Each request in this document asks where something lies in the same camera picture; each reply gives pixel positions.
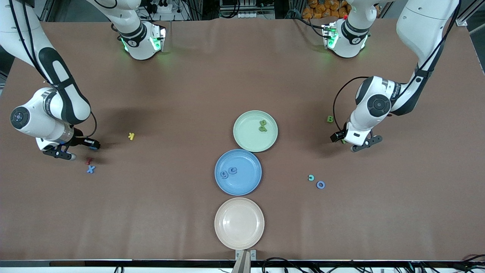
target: blue plate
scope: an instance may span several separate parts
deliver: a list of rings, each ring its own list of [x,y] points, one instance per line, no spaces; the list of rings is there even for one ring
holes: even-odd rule
[[[246,195],[261,181],[261,164],[258,158],[242,149],[223,154],[215,164],[215,181],[230,195]]]

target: table surface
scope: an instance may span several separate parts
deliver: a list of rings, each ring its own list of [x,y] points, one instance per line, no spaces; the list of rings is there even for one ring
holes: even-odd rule
[[[46,86],[15,61],[0,100],[1,259],[233,258],[214,231],[217,209],[232,198],[218,188],[214,166],[238,148],[236,118],[254,109],[279,128],[275,145],[256,154],[263,178],[246,196],[265,217],[258,258],[485,252],[485,79],[466,28],[450,33],[417,108],[387,118],[374,131],[384,141],[352,153],[330,142],[336,128],[326,117],[353,77],[408,81],[417,58],[395,20],[377,20],[353,59],[326,51],[292,20],[161,24],[166,52],[146,61],[123,51],[109,23],[43,24],[99,122],[102,149],[73,147],[74,162],[43,155],[9,124],[12,109]],[[359,84],[337,101],[340,123]],[[94,174],[86,173],[88,156]]]

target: green plate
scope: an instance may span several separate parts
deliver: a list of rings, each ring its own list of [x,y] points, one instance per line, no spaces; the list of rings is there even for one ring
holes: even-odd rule
[[[278,126],[268,113],[252,110],[238,117],[233,134],[241,148],[257,153],[269,149],[275,143]]]

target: plate rim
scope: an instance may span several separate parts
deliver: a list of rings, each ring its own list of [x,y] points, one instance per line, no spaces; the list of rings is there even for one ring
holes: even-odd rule
[[[219,161],[221,161],[221,158],[223,158],[223,157],[224,157],[224,155],[226,155],[226,154],[228,154],[228,153],[230,153],[230,152],[233,152],[233,151],[237,151],[237,150],[241,150],[241,151],[243,151],[244,153],[249,153],[249,154],[251,154],[251,156],[253,156],[253,157],[256,159],[256,161],[257,161],[257,163],[258,163],[258,165],[259,165],[259,169],[261,170],[261,171],[260,171],[260,175],[259,175],[258,182],[257,182],[257,183],[256,183],[256,185],[254,186],[254,188],[252,188],[252,189],[251,189],[249,192],[247,192],[247,193],[242,193],[242,194],[233,194],[233,193],[229,193],[229,192],[227,192],[225,189],[223,189],[223,188],[221,187],[221,184],[220,184],[220,183],[219,183],[219,181],[217,180],[217,173],[218,173],[218,172],[217,172],[217,165],[219,164]],[[223,153],[223,154],[222,154],[222,155],[219,157],[219,159],[217,160],[217,162],[215,163],[215,167],[214,167],[214,178],[215,178],[215,182],[216,182],[217,186],[219,186],[219,188],[220,188],[220,189],[221,189],[223,192],[225,192],[225,193],[227,193],[227,194],[229,194],[229,195],[232,195],[232,196],[244,196],[244,195],[250,194],[251,192],[253,192],[253,191],[254,191],[254,190],[255,190],[255,189],[256,189],[256,188],[259,186],[259,184],[261,183],[261,179],[262,179],[262,177],[263,177],[263,167],[262,167],[261,162],[259,161],[258,157],[257,157],[255,154],[253,154],[252,152],[250,152],[250,151],[248,151],[248,150],[245,150],[245,149],[232,149],[232,150],[229,150],[229,151],[227,151],[227,152]]]
[[[249,149],[246,149],[246,148],[244,148],[244,147],[241,145],[241,143],[239,143],[238,139],[236,138],[236,124],[238,124],[238,121],[239,121],[239,119],[241,119],[241,118],[242,118],[242,116],[244,116],[244,115],[246,115],[246,114],[248,114],[248,113],[251,113],[251,112],[259,112],[259,113],[264,113],[264,114],[268,115],[268,116],[271,118],[271,120],[273,121],[273,123],[275,124],[275,128],[276,128],[276,130],[275,130],[275,133],[276,133],[275,139],[274,139],[274,141],[273,141],[273,142],[272,142],[272,143],[269,145],[269,147],[268,147],[268,148],[266,148],[266,149],[263,149],[263,150],[249,150]],[[278,123],[277,123],[277,122],[276,122],[276,120],[273,118],[273,116],[271,116],[270,114],[268,114],[268,113],[266,113],[266,112],[264,112],[264,111],[261,111],[261,110],[249,110],[249,111],[246,111],[246,112],[244,112],[244,113],[240,114],[240,115],[239,115],[239,117],[236,119],[236,121],[234,122],[234,125],[232,126],[232,135],[233,135],[234,140],[236,141],[236,143],[237,143],[237,144],[239,145],[239,147],[241,147],[243,150],[246,150],[246,151],[249,151],[249,152],[252,152],[252,153],[260,153],[260,152],[264,152],[265,150],[267,150],[267,149],[271,148],[271,147],[272,147],[272,146],[273,146],[273,145],[276,143],[276,140],[278,139]]]
[[[220,234],[217,232],[217,218],[218,216],[220,217],[220,214],[222,214],[221,212],[221,208],[224,207],[224,205],[226,205],[226,203],[229,203],[229,202],[234,202],[234,201],[237,201],[237,200],[242,200],[244,202],[248,202],[249,204],[251,205],[254,205],[256,206],[257,209],[257,212],[260,212],[260,216],[261,216],[261,219],[260,219],[260,226],[261,226],[261,234],[258,236],[258,239],[256,240],[256,242],[254,242],[253,244],[249,245],[249,246],[244,246],[243,248],[241,249],[236,249],[236,248],[233,248],[233,247],[230,247],[228,246],[227,244],[224,243],[223,240],[221,240],[221,237],[220,237]],[[233,197],[229,200],[226,200],[224,203],[222,203],[222,205],[217,209],[217,212],[215,214],[215,217],[214,217],[214,230],[215,230],[215,233],[216,233],[216,236],[217,238],[219,239],[219,241],[226,247],[230,248],[230,249],[234,249],[234,250],[244,250],[244,249],[248,249],[250,247],[253,247],[254,245],[256,245],[259,240],[261,240],[261,237],[263,236],[263,233],[264,233],[264,227],[265,227],[265,222],[264,222],[264,214],[263,214],[263,211],[261,210],[260,206],[254,202],[253,200],[249,199],[249,198],[245,198],[245,197]]]

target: plate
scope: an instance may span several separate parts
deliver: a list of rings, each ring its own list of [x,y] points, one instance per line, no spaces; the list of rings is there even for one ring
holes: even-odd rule
[[[247,198],[232,198],[217,210],[214,228],[217,237],[226,247],[248,249],[263,235],[263,212],[255,202]]]
[[[278,137],[278,126],[268,113],[252,110],[238,117],[233,128],[238,145],[250,152],[269,149]]]
[[[215,164],[215,181],[230,195],[246,195],[261,181],[262,170],[258,158],[242,149],[223,154]]]

